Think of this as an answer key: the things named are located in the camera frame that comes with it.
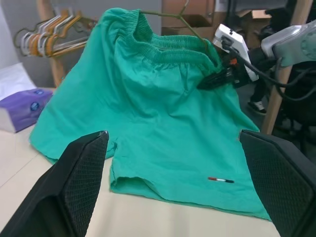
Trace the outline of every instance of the table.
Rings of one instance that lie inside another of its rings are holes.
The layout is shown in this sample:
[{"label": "table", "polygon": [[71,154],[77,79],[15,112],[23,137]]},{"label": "table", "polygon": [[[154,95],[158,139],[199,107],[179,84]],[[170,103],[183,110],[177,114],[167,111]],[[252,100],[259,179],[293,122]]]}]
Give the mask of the table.
[{"label": "table", "polygon": [[[33,127],[0,131],[0,231],[37,179],[52,165],[28,142]],[[105,161],[87,237],[279,237],[266,220],[109,191]]]}]

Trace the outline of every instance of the floor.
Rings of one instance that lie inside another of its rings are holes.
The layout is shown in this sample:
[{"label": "floor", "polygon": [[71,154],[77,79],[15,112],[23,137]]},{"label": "floor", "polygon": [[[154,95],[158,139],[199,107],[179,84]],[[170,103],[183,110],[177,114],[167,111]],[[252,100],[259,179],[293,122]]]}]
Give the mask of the floor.
[{"label": "floor", "polygon": [[[247,102],[249,101],[249,98],[252,95],[253,90],[254,90],[254,85],[253,84],[249,84],[249,85],[243,86],[241,88],[238,88],[237,92],[238,92],[238,95],[239,95],[239,102],[240,102],[241,109],[260,128],[262,123],[263,123],[264,116],[261,116],[261,115],[258,115],[256,113],[254,113],[247,106]],[[284,123],[284,125],[285,126],[289,126],[289,122],[286,121]],[[315,137],[316,137],[316,128],[313,128],[312,132],[315,134]],[[293,139],[293,137],[289,136],[288,134],[285,134],[285,133],[283,133],[281,131],[278,131],[278,130],[274,129],[273,135],[275,135],[277,137],[281,137],[281,138],[286,139],[286,140],[289,140],[289,141],[291,141],[294,145],[296,145],[299,148],[299,142],[297,140]],[[316,146],[315,145],[312,145],[310,143],[307,144],[307,157],[314,164],[316,164]]]}]

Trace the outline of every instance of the tissue box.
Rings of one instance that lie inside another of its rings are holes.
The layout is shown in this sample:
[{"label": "tissue box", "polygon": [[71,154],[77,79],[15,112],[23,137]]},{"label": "tissue box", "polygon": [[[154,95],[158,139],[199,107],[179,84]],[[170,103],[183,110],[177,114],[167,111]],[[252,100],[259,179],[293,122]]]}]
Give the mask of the tissue box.
[{"label": "tissue box", "polygon": [[51,97],[51,90],[37,88],[16,92],[2,99],[0,129],[15,133],[33,125]]}]

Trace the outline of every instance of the elastic waistband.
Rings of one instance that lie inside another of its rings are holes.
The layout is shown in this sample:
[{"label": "elastic waistband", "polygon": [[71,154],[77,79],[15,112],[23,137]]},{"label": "elastic waistband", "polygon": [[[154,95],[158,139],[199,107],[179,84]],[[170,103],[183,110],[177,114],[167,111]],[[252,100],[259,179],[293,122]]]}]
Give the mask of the elastic waistband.
[{"label": "elastic waistband", "polygon": [[[156,63],[195,63],[212,67],[220,65],[219,58],[210,59],[205,44],[194,36],[158,36],[151,29],[146,16],[140,10],[125,15],[128,45]],[[208,49],[214,49],[206,40]]]}]

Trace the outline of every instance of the wooden pole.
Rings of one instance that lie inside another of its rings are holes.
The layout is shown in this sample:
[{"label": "wooden pole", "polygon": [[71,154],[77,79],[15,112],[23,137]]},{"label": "wooden pole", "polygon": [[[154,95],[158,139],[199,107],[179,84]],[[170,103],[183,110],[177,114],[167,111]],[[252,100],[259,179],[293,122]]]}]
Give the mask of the wooden pole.
[{"label": "wooden pole", "polygon": [[[50,0],[37,0],[37,7],[38,7],[38,12],[39,12],[39,17],[42,21],[54,17],[53,8],[50,3]],[[58,87],[62,79],[65,77],[63,64],[61,60],[58,58],[50,58],[49,62],[50,62],[55,86]]]},{"label": "wooden pole", "polygon": [[[308,15],[312,7],[313,0],[297,0],[295,10],[292,16],[291,25],[302,25],[306,23]],[[282,68],[279,72],[279,80],[282,83],[287,83],[290,77],[292,66]],[[277,114],[280,109],[282,97],[278,94],[275,87],[273,87],[269,99],[266,117],[263,121],[261,132],[264,134],[271,134],[276,122]]]}]

